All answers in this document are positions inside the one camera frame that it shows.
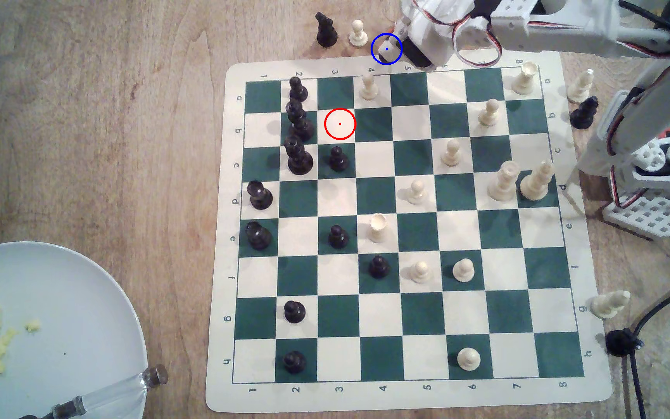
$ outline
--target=white chess piece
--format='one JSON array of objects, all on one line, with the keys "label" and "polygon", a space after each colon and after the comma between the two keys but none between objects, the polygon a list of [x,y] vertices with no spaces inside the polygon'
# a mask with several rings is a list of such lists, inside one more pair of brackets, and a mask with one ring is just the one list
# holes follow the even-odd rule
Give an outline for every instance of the white chess piece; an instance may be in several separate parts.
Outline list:
[{"label": "white chess piece", "polygon": [[579,74],[572,86],[568,87],[568,100],[574,104],[581,104],[591,96],[591,86],[593,86],[593,70],[588,69]]},{"label": "white chess piece", "polygon": [[361,95],[364,100],[374,100],[374,98],[377,97],[379,94],[379,87],[374,84],[373,74],[369,73],[363,76],[363,87],[358,91],[358,94]]},{"label": "white chess piece", "polygon": [[474,371],[479,367],[479,353],[473,348],[464,348],[456,354],[456,363],[462,370]]},{"label": "white chess piece", "polygon": [[531,61],[521,64],[521,72],[514,79],[511,86],[519,95],[530,95],[534,90],[534,77],[537,75],[537,65]]},{"label": "white chess piece", "polygon": [[553,174],[553,164],[542,162],[529,176],[521,180],[521,195],[526,199],[539,201],[549,192],[549,182],[553,179]]},{"label": "white chess piece", "polygon": [[611,291],[597,295],[591,300],[591,312],[599,319],[611,319],[619,310],[625,308],[629,301],[628,291]]},{"label": "white chess piece", "polygon": [[363,22],[360,20],[353,21],[353,31],[349,36],[349,40],[353,46],[364,46],[368,42],[368,35],[363,31]]},{"label": "white chess piece", "polygon": [[516,162],[503,162],[496,176],[488,183],[488,195],[501,202],[513,199],[516,196],[516,179],[520,171]]},{"label": "white chess piece", "polygon": [[446,143],[446,151],[441,155],[441,161],[449,167],[454,167],[459,164],[461,161],[461,155],[459,154],[458,139],[450,139]]},{"label": "white chess piece", "polygon": [[469,282],[474,277],[474,263],[469,259],[462,259],[454,264],[451,272],[457,281]]},{"label": "white chess piece", "polygon": [[497,99],[490,99],[485,103],[485,109],[479,113],[479,121],[483,125],[495,125],[498,123],[498,107]]}]

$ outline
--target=wood grain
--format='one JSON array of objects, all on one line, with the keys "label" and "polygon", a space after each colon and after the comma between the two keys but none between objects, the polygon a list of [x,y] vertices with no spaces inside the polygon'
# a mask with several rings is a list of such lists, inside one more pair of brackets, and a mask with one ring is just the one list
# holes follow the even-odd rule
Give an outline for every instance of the wood grain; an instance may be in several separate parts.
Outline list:
[{"label": "wood grain", "polygon": [[[321,10],[340,41],[314,42]],[[396,2],[0,0],[0,242],[73,248],[110,272],[142,321],[150,363],[171,372],[145,417],[247,417],[205,406],[211,272],[224,78],[237,62],[367,54],[350,21],[374,36]],[[605,107],[643,62],[565,54],[566,79],[591,67]],[[587,132],[575,132],[582,149]],[[603,179],[583,176],[600,291],[628,289],[607,329],[630,326],[670,292],[670,238],[649,242],[603,223]],[[670,417],[670,306],[641,338],[652,417]],[[604,402],[478,409],[263,414],[259,417],[636,417],[629,374],[611,359]]]}]

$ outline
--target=chessboard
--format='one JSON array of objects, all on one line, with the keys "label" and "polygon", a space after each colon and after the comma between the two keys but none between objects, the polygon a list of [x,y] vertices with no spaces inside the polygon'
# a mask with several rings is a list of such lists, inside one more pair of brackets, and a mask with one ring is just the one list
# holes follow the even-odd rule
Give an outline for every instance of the chessboard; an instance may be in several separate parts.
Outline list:
[{"label": "chessboard", "polygon": [[[476,62],[494,52],[464,52]],[[521,63],[537,64],[529,95],[511,84]],[[363,75],[379,93],[364,100]],[[304,149],[312,169],[294,175],[282,146],[291,123],[289,80],[316,126]],[[495,125],[479,123],[499,101]],[[603,324],[588,309],[596,296],[591,246],[567,122],[557,53],[504,52],[492,68],[455,57],[433,73],[372,57],[256,62],[226,76],[206,401],[219,412],[318,412],[604,400],[612,384]],[[458,165],[442,162],[459,142]],[[328,164],[332,147],[349,158]],[[520,182],[554,163],[549,193],[530,201],[489,198],[502,163]],[[259,180],[273,195],[256,209]],[[414,180],[427,198],[407,201]],[[386,239],[369,238],[373,214]],[[255,250],[245,227],[259,223],[271,243]],[[349,242],[328,243],[340,225]],[[369,274],[380,255],[386,277]],[[473,278],[454,264],[470,259]],[[429,280],[411,279],[426,262]],[[304,319],[284,316],[288,300]],[[467,371],[457,353],[473,348]],[[306,367],[292,374],[284,355]]]}]

